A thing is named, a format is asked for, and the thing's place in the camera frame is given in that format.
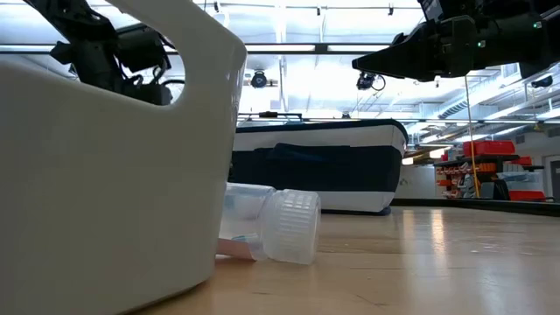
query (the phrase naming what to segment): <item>white screw cap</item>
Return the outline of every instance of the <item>white screw cap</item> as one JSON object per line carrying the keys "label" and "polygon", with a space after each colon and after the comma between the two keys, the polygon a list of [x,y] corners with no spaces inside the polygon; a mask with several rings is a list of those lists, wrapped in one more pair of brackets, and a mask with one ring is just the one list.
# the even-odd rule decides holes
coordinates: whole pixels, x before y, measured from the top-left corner
{"label": "white screw cap", "polygon": [[275,192],[263,214],[266,255],[281,262],[312,263],[317,252],[320,208],[315,192]]}

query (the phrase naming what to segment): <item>ceiling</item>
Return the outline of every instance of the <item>ceiling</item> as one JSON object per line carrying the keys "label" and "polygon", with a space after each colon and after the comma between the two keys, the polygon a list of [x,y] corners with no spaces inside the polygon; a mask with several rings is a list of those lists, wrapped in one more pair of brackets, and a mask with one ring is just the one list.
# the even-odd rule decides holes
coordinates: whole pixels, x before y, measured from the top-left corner
{"label": "ceiling", "polygon": [[[88,2],[117,28],[137,23],[133,17],[121,13],[105,1]],[[194,2],[204,9],[204,1]],[[375,0],[232,0],[219,2],[218,11],[214,9],[214,2],[207,2],[206,12],[248,44],[388,44],[396,34],[408,33],[424,21],[417,0],[392,0],[395,8],[392,15],[389,15],[388,3]],[[0,32],[0,45],[52,45],[58,40],[65,41],[33,8],[21,0],[0,0],[0,28],[3,30]],[[357,57],[250,54],[246,74],[250,77],[255,70],[263,70],[268,79],[282,81],[282,89],[278,84],[263,89],[244,87],[240,111],[289,111],[314,118],[340,118],[342,112],[349,112],[352,118],[435,119],[442,113],[455,112],[457,104],[466,97],[466,82],[472,94],[473,119],[485,119],[492,115],[499,119],[531,119],[531,116],[543,115],[557,107],[556,99],[553,99],[550,104],[546,102],[547,106],[543,106],[541,101],[536,106],[520,107],[506,115],[497,115],[504,109],[557,90],[557,85],[535,91],[529,89],[526,97],[524,86],[528,81],[521,80],[518,70],[512,70],[515,69],[512,65],[472,71],[466,80],[441,79],[420,83],[385,78],[386,87],[381,92],[373,89],[358,91],[355,83],[359,73],[351,67],[352,60]],[[67,71],[68,66],[62,66],[48,55],[21,55],[19,58],[73,78]],[[165,74],[165,78],[183,77],[183,69],[188,65],[183,65],[177,55],[170,56],[170,59],[172,70]],[[556,74],[557,68],[549,71]],[[150,77],[151,71],[142,75]],[[181,91],[180,87],[172,89],[175,95]],[[466,112],[464,108],[458,109],[446,118],[465,119]],[[506,124],[495,126],[511,128]],[[423,138],[445,134],[450,128],[460,127],[449,123],[444,126],[430,125],[427,122],[407,125],[410,133],[420,137],[420,142]]]}

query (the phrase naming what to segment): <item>white wall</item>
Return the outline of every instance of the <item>white wall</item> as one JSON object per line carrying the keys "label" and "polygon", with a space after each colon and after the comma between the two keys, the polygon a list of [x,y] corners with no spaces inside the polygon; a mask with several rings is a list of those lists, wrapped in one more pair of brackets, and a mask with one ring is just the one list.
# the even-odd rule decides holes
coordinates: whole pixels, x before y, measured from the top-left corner
{"label": "white wall", "polygon": [[436,191],[436,171],[433,166],[401,166],[401,177],[395,198],[434,199],[442,198]]}
{"label": "white wall", "polygon": [[[280,98],[279,87],[243,87],[241,102],[239,105],[240,113],[259,113],[270,109],[270,101],[278,101]],[[272,111],[284,112],[282,109]]]}
{"label": "white wall", "polygon": [[547,137],[546,133],[529,132],[525,135],[525,143],[516,144],[515,152],[519,156],[530,156],[533,165],[544,165],[543,185],[547,196],[551,196],[550,160],[560,157],[560,137]]}

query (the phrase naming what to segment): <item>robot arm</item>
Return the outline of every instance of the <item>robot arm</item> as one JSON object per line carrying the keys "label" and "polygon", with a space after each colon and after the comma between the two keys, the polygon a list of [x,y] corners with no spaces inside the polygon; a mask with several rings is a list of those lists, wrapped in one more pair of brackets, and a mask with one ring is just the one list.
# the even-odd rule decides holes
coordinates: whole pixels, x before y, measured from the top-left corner
{"label": "robot arm", "polygon": [[560,60],[560,6],[546,0],[418,0],[426,22],[355,59],[371,74],[433,81],[520,63],[523,78]]}
{"label": "robot arm", "polygon": [[[25,0],[62,34],[68,44],[58,42],[51,56],[72,69],[83,83],[121,95],[166,105],[171,91],[158,83],[171,68],[161,35],[144,24],[115,30],[110,21],[91,9],[86,0]],[[132,72],[156,67],[156,79],[143,84],[143,77],[127,78]]]}

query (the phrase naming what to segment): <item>door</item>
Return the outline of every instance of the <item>door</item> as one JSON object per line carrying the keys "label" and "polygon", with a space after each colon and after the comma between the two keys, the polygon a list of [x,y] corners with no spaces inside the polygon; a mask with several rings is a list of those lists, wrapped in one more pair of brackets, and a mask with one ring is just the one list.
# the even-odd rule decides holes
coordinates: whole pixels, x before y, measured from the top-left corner
{"label": "door", "polygon": [[552,194],[556,200],[560,200],[560,161],[550,162],[550,179]]}

